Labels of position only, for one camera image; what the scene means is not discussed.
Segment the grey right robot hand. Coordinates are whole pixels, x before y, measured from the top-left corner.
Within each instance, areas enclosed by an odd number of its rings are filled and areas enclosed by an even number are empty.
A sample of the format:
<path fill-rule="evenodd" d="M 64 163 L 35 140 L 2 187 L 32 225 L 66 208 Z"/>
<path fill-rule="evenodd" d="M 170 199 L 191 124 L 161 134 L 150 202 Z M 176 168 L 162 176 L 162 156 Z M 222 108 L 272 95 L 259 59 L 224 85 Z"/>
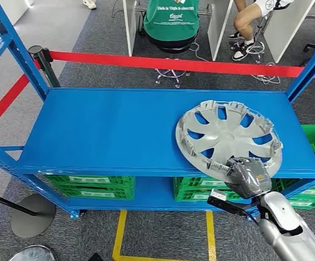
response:
<path fill-rule="evenodd" d="M 242 198 L 255 197 L 272 188 L 271 178 L 258 158 L 231 158 L 226 165 L 230 168 L 227 174 L 230 182 L 225 184 Z"/>

